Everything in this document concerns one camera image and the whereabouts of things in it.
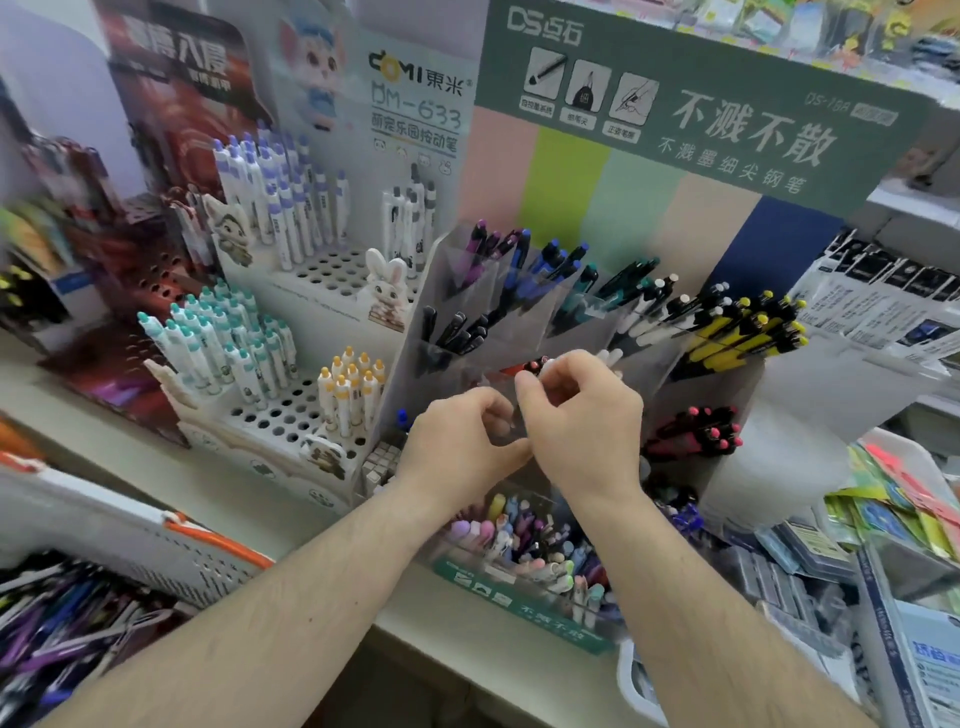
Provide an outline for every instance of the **forearm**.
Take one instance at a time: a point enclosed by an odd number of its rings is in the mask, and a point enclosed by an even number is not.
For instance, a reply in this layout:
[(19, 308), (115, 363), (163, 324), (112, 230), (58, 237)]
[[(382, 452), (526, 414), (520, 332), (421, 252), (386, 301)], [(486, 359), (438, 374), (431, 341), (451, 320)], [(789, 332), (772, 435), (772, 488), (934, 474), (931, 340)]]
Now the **forearm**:
[(675, 728), (875, 728), (686, 543), (637, 486), (570, 501)]
[(79, 691), (43, 728), (166, 728), (197, 716), (230, 728), (299, 728), (441, 525), (419, 506), (395, 484)]

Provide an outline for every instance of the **lime green stripe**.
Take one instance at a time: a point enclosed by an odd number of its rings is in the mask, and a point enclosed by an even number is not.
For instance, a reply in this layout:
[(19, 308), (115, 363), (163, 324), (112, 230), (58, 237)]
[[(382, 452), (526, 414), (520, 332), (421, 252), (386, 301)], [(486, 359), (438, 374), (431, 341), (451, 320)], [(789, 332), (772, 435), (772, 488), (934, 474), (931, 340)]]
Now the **lime green stripe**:
[(580, 229), (590, 245), (589, 262), (614, 273), (648, 256), (650, 238), (685, 175), (682, 169), (613, 150)]
[(602, 144), (540, 129), (518, 220), (533, 232), (534, 245), (554, 238), (568, 250), (580, 244), (580, 226), (609, 156)]

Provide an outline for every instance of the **cartoon cat figure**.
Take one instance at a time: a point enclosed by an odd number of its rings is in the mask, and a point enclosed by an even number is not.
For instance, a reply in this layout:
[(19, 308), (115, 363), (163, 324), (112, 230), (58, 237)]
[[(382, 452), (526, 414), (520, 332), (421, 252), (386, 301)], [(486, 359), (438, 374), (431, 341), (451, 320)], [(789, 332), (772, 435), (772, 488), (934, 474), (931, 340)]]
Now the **cartoon cat figure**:
[(294, 17), (280, 23), (280, 47), (303, 91), (297, 111), (314, 129), (329, 132), (337, 118), (336, 97), (347, 62), (339, 32)]
[(400, 258), (389, 263), (376, 248), (367, 250), (367, 285), (372, 297), (370, 319), (396, 331), (403, 331), (410, 301), (407, 294), (407, 264)]
[(253, 263), (250, 255), (250, 220), (239, 205), (225, 205), (213, 195), (204, 195), (204, 208), (213, 230), (213, 242), (230, 256), (237, 265), (249, 268)]

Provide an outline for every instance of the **colored stripe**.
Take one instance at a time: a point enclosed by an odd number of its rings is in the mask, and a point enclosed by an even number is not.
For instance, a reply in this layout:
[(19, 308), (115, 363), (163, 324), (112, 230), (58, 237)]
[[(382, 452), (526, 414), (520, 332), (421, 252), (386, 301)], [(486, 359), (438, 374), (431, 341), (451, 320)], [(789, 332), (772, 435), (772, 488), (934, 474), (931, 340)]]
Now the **colored stripe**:
[(552, 129), (540, 129), (518, 223), (543, 247), (558, 238), (568, 250), (580, 244), (580, 227), (610, 148)]
[(840, 230), (843, 220), (825, 212), (764, 197), (710, 274), (735, 297), (769, 288), (786, 293)]
[(677, 293), (696, 293), (729, 248), (760, 195), (687, 174), (650, 241), (649, 255), (660, 256), (657, 274), (680, 276)]
[(589, 262), (615, 273), (647, 255), (685, 176), (676, 167), (612, 150), (580, 227), (580, 238), (590, 245)]
[(458, 220), (485, 219), (490, 231), (517, 226), (539, 131), (528, 121), (474, 107), (460, 177)]

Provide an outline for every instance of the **bunny figurine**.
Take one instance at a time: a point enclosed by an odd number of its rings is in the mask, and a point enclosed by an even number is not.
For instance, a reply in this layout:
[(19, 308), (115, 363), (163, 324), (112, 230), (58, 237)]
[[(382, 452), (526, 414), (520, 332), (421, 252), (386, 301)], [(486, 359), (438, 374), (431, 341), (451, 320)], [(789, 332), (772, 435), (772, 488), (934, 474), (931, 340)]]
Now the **bunny figurine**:
[(370, 320), (395, 331), (403, 331), (409, 308), (407, 264), (400, 258), (389, 263), (376, 248), (367, 250), (367, 285), (363, 293), (371, 299)]

